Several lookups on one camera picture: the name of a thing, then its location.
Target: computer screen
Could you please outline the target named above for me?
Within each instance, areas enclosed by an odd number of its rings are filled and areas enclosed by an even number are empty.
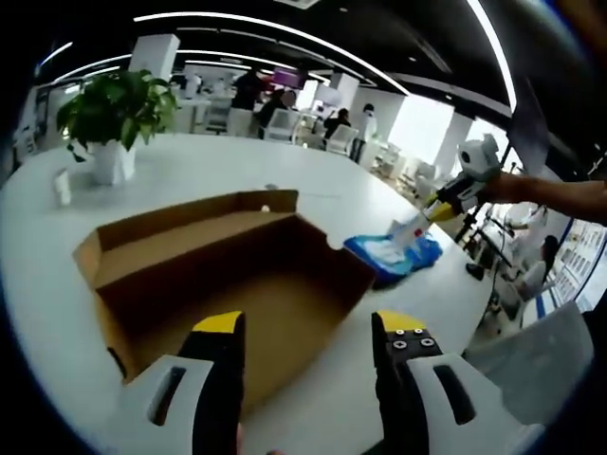
[[[275,68],[272,82],[290,88],[304,88],[305,78],[298,71],[290,71],[284,68]]]
[[[539,175],[548,157],[548,126],[529,80],[515,81],[517,106],[507,132],[510,145],[523,162],[524,172]]]

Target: green leaves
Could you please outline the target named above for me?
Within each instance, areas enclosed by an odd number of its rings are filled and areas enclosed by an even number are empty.
[[[57,128],[67,128],[70,144],[77,141],[84,148],[117,140],[130,150],[139,134],[147,144],[173,126],[177,102],[168,88],[147,70],[101,74],[62,106]]]

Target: human arm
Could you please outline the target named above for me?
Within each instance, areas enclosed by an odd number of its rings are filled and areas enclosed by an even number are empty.
[[[489,181],[483,195],[488,202],[533,202],[581,220],[607,226],[607,182],[550,182],[502,173]]]

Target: monitor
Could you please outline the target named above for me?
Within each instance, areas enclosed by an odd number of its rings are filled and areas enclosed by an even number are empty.
[[[304,88],[305,78],[298,71],[274,68],[272,82],[285,87],[302,89]]]

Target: white table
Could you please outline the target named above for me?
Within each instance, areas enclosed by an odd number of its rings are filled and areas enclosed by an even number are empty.
[[[89,164],[65,150],[33,157],[9,180],[0,206],[0,265],[9,315],[29,366],[66,422],[102,446],[96,428],[117,405],[120,372],[106,352],[91,296],[72,252],[96,226],[196,198],[262,189],[299,190],[298,212],[340,246],[384,233],[415,208],[349,159],[297,146],[221,136],[161,135],[140,147],[134,180],[88,187]],[[73,203],[57,209],[51,177],[74,172]],[[466,254],[438,227],[445,252],[394,290],[369,293],[333,343],[292,385],[245,422],[245,454],[354,454],[382,437],[371,313],[395,309],[424,320],[445,352],[461,352],[483,315],[490,280],[464,270]]]

